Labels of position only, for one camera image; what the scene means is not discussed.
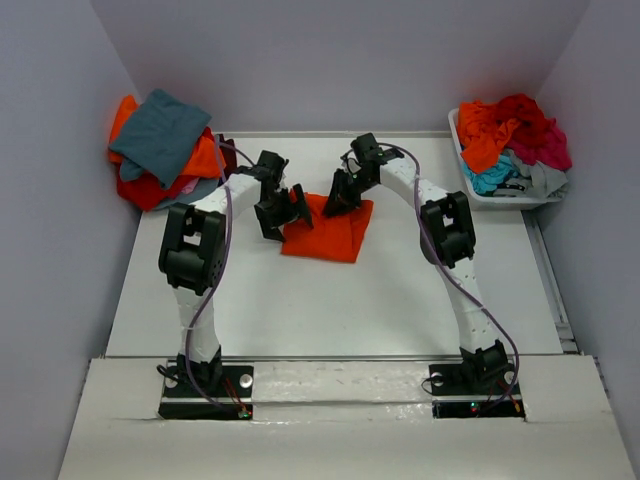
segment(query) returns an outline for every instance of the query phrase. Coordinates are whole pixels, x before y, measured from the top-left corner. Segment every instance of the stack of folded cloth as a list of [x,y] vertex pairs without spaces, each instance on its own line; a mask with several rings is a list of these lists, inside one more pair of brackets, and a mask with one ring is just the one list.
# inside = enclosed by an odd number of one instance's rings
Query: stack of folded cloth
[[236,161],[235,153],[215,146],[210,120],[200,108],[160,89],[142,105],[125,97],[109,137],[109,161],[118,165],[118,194],[148,211],[211,193],[221,177],[216,156],[225,171]]
[[567,137],[535,100],[520,93],[494,104],[462,103],[457,131],[476,193],[539,199],[567,193]]

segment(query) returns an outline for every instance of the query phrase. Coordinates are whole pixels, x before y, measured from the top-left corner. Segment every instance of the orange cloth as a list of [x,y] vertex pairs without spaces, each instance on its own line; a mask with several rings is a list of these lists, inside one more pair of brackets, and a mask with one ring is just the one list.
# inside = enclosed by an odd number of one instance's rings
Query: orange cloth
[[[120,134],[122,126],[137,108],[138,104],[136,103],[132,95],[128,95],[122,99],[122,102],[120,102],[120,107],[118,108],[118,112],[116,113],[116,118],[113,121],[111,135],[109,135],[109,143],[113,142],[116,139],[116,137]],[[111,150],[108,151],[108,154],[109,161],[111,163],[115,163],[117,165],[120,165],[122,163],[122,155],[112,152]],[[222,161],[222,166],[224,167],[224,156],[222,155],[220,149],[218,149],[218,155],[220,155],[220,160]],[[203,178],[220,177],[220,169],[218,168],[218,163],[216,162],[215,157],[215,144],[213,142],[213,136],[209,127],[205,128],[205,133],[200,136],[198,142],[196,143],[196,146],[193,147],[191,157],[189,158],[189,161],[185,165],[180,175],[189,175],[192,177]]]
[[363,200],[357,210],[327,218],[322,215],[327,197],[313,193],[307,193],[305,197],[313,218],[313,229],[304,220],[286,224],[282,254],[355,263],[371,220],[373,202]]
[[465,149],[462,158],[474,173],[482,173],[498,163],[500,153],[520,126],[520,120],[496,120],[496,105],[461,103],[458,111],[458,138]]

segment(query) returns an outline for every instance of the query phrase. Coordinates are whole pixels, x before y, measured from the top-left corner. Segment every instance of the purple cable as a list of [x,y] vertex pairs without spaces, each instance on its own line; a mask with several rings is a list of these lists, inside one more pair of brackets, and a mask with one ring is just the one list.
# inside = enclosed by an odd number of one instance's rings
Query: purple cable
[[462,285],[458,284],[458,282],[455,281],[455,279],[453,278],[453,276],[451,275],[449,270],[447,270],[445,268],[445,266],[442,264],[442,262],[440,261],[440,258],[438,258],[438,255],[436,254],[435,248],[434,248],[433,244],[431,243],[431,239],[429,238],[429,235],[427,233],[427,229],[422,224],[422,220],[420,219],[420,193],[419,193],[419,190],[418,190],[419,183],[420,183],[420,163],[418,163],[418,160],[416,159],[416,157],[410,151],[408,151],[407,149],[399,147],[397,145],[393,145],[391,143],[380,143],[380,145],[383,146],[383,147],[395,148],[395,149],[401,151],[402,153],[405,153],[406,155],[409,156],[409,158],[411,158],[411,160],[413,160],[413,163],[416,166],[416,180],[415,180],[415,183],[414,183],[414,186],[413,186],[413,203],[414,203],[414,207],[415,207],[415,211],[416,211],[416,218],[418,219],[418,226],[420,227],[420,234],[422,235],[423,240],[425,241],[425,243],[427,244],[427,247],[429,248],[429,254],[431,255],[432,258],[435,259],[436,266],[444,274],[444,276],[447,278],[447,280],[449,280],[449,282],[454,287],[456,287],[460,291],[460,293],[462,293],[465,297],[467,297],[471,301],[471,303],[473,303],[476,307],[478,307],[480,309],[480,311],[482,313],[484,313],[489,320],[491,320],[493,325],[504,336],[504,338],[509,342],[509,344],[511,345],[511,348],[513,349],[513,356],[514,356],[513,379],[511,380],[511,383],[509,384],[509,387],[502,394],[502,396],[500,398],[498,398],[496,401],[494,401],[493,403],[491,403],[484,410],[482,410],[483,412],[486,412],[487,410],[492,409],[493,407],[498,405],[500,402],[502,402],[505,398],[507,398],[511,394],[511,392],[513,391],[513,387],[515,387],[516,382],[518,381],[518,371],[520,370],[520,353],[518,352],[518,347],[516,347],[516,344],[513,341],[513,339],[509,336],[509,334],[502,327],[502,325],[500,325],[500,322],[498,322],[498,320],[496,320],[496,318],[487,309],[487,307],[485,307],[480,300],[478,300],[476,297],[474,297],[473,294],[471,294],[469,291],[467,291]]
[[[224,148],[233,149],[236,152],[240,153],[247,160],[249,159],[249,157],[247,157],[244,153],[242,153],[237,148],[232,147],[231,145],[227,145],[225,143],[218,143],[218,141],[217,141],[217,139],[215,139],[215,137],[214,137],[214,144],[218,145],[218,146],[222,146]],[[193,316],[193,319],[191,320],[191,323],[189,324],[189,327],[188,327],[188,330],[187,330],[187,335],[185,337],[185,342],[184,342],[185,343],[185,345],[184,345],[184,357],[185,357],[185,363],[186,363],[186,366],[187,366],[187,376],[189,377],[189,381],[191,382],[191,385],[193,386],[195,391],[198,392],[200,394],[200,396],[202,398],[204,398],[205,400],[207,400],[211,405],[214,405],[215,407],[220,408],[222,410],[233,410],[232,408],[230,408],[230,407],[228,407],[226,405],[223,405],[222,403],[218,402],[213,397],[207,395],[207,392],[205,392],[202,388],[200,388],[200,385],[198,385],[198,382],[196,381],[195,377],[193,376],[193,371],[191,370],[191,359],[190,359],[190,356],[189,356],[189,353],[190,353],[190,350],[191,350],[191,333],[193,332],[193,327],[195,327],[196,323],[198,322],[198,319],[200,318],[200,315],[202,315],[202,312],[204,311],[204,309],[207,306],[207,304],[211,301],[211,298],[213,297],[213,294],[215,293],[216,289],[218,288],[218,285],[220,285],[220,280],[222,279],[222,274],[224,273],[224,269],[227,266],[227,260],[229,258],[229,250],[230,250],[229,247],[231,246],[231,230],[232,230],[232,225],[233,225],[233,207],[231,205],[231,191],[229,190],[229,187],[227,186],[227,177],[224,174],[224,167],[222,166],[222,161],[220,160],[220,155],[218,155],[218,149],[215,148],[214,150],[215,150],[215,155],[216,155],[216,162],[218,162],[218,168],[220,169],[220,174],[222,176],[222,182],[223,182],[222,185],[223,185],[223,187],[225,189],[225,193],[227,194],[227,238],[225,239],[224,257],[222,258],[222,266],[220,267],[220,274],[218,275],[218,280],[209,289],[209,292],[207,293],[207,295],[202,300],[202,303],[198,307],[198,310],[196,310],[196,313]]]

